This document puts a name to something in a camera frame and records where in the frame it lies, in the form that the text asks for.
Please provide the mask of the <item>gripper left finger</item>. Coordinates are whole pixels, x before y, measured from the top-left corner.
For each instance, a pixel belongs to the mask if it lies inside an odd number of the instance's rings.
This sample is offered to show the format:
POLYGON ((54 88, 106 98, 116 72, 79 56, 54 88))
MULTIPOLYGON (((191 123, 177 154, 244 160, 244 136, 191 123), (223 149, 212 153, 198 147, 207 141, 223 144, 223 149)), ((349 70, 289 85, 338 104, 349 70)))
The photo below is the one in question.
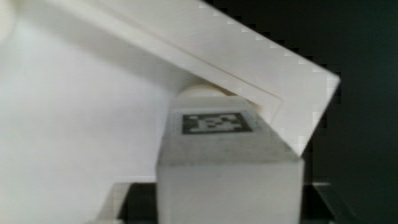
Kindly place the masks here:
POLYGON ((159 224, 157 183, 116 183, 88 224, 159 224))

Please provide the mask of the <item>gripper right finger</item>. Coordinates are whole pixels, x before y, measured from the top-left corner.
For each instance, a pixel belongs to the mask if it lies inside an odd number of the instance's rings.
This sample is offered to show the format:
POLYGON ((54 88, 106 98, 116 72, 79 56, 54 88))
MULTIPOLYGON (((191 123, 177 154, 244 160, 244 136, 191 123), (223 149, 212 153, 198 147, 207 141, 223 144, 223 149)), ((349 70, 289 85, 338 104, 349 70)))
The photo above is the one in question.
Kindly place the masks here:
POLYGON ((305 185, 301 224, 363 224, 328 182, 305 185))

